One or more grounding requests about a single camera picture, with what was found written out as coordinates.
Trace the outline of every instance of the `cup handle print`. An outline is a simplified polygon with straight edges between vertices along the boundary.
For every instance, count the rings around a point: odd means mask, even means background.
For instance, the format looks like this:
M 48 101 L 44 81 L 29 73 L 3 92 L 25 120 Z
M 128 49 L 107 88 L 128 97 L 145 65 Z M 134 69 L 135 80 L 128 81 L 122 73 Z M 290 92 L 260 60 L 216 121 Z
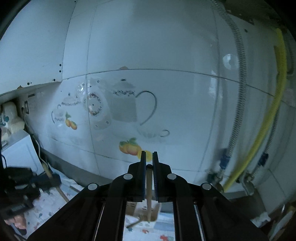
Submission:
M 145 124 L 145 123 L 146 123 L 146 122 L 147 122 L 147 121 L 148 121 L 148 120 L 154 115 L 154 113 L 155 113 L 155 111 L 156 111 L 156 108 L 157 108 L 157 98 L 156 98 L 156 96 L 155 96 L 152 92 L 150 92 L 150 91 L 141 91 L 139 94 L 136 95 L 136 98 L 137 98 L 140 94 L 145 93 L 145 92 L 150 93 L 150 94 L 153 95 L 154 100 L 155 100 L 155 104 L 154 104 L 154 108 L 153 108 L 152 113 L 149 115 L 149 117 L 148 117 L 146 120 L 144 120 L 143 122 L 140 123 L 140 126 L 142 126 L 143 124 Z
M 161 133 L 160 137 L 167 137 L 168 135 L 170 135 L 170 131 L 162 130 L 162 133 Z
M 53 113 L 54 113 L 54 112 L 52 111 L 52 114 L 53 114 Z M 55 124 L 53 117 L 52 117 L 52 122 Z

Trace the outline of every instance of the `blue hose connector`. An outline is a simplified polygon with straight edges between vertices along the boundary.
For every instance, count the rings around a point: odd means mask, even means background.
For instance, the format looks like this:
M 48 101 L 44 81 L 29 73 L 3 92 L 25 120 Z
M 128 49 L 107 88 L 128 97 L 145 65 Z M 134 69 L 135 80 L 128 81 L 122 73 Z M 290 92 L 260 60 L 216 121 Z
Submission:
M 268 153 L 263 152 L 260 159 L 259 159 L 259 161 L 258 161 L 258 166 L 263 166 L 264 167 L 267 159 L 268 159 Z
M 229 160 L 230 160 L 230 156 L 227 156 L 226 154 L 223 154 L 221 159 L 220 159 L 220 167 L 222 170 L 225 170 L 228 163 L 229 163 Z

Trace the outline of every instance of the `electrical outlet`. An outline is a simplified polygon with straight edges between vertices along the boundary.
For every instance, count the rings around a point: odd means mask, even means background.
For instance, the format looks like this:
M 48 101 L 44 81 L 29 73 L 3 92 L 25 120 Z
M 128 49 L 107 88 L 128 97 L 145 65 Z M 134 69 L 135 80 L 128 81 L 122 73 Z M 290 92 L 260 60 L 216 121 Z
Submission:
M 29 105 L 28 105 L 28 101 L 25 101 L 25 112 L 26 114 L 29 114 Z

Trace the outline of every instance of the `silver screw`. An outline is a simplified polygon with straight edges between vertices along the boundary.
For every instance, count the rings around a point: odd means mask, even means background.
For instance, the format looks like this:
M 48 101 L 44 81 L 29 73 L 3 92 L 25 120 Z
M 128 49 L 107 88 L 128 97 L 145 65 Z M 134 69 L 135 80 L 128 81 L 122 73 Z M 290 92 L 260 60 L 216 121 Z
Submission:
M 170 173 L 168 174 L 168 179 L 175 180 L 177 178 L 176 174 Z
M 91 183 L 87 186 L 87 188 L 91 191 L 96 190 L 97 187 L 98 187 L 98 185 L 95 183 Z
M 123 176 L 123 178 L 124 178 L 125 180 L 130 180 L 130 179 L 132 179 L 132 178 L 133 178 L 133 175 L 132 175 L 132 174 L 129 174 L 129 173 L 127 173 L 127 174 L 125 174 L 125 175 Z
M 204 183 L 204 184 L 202 185 L 202 188 L 205 189 L 205 190 L 210 190 L 210 189 L 212 188 L 212 185 L 209 184 L 209 183 Z

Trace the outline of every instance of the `white appliance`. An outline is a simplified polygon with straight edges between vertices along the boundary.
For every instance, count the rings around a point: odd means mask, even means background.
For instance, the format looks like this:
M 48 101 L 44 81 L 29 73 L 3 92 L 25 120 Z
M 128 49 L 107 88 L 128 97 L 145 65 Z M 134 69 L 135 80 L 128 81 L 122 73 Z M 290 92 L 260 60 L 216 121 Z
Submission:
M 24 130 L 20 130 L 7 139 L 8 145 L 1 153 L 6 159 L 8 167 L 30 167 L 37 175 L 44 172 L 34 149 L 30 135 Z

